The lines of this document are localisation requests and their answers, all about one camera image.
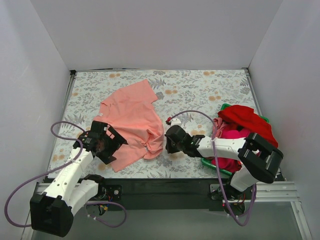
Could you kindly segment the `salmon pink t shirt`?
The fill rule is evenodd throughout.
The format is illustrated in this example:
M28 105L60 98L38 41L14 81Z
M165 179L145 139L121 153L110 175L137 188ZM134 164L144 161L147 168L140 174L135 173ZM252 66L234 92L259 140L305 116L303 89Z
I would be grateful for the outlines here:
M164 126L153 103L158 100L147 79L120 88L100 103L94 121L111 125L125 140L111 162L119 172L140 159L163 152Z

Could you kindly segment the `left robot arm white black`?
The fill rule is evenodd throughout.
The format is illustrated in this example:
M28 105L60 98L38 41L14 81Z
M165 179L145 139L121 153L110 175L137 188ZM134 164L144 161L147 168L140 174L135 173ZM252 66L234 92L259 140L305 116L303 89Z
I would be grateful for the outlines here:
M66 165L52 183L30 200L31 228L58 237L65 237L77 212L86 205L98 205L102 211L110 205L121 207L111 196L105 178L89 174L81 179L95 157L114 161L114 153L127 141L111 125L93 121L90 130L73 139Z

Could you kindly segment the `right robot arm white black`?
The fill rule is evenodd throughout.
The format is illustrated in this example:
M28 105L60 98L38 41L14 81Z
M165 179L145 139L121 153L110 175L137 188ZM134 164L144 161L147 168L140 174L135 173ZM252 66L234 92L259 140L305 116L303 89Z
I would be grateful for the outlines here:
M262 136L250 133L247 137L225 139L204 135L191 136L179 125L172 125L164 134L167 153L183 152L192 158L225 158L240 161L242 167L230 178L227 195L237 199L257 182L275 181L283 153Z

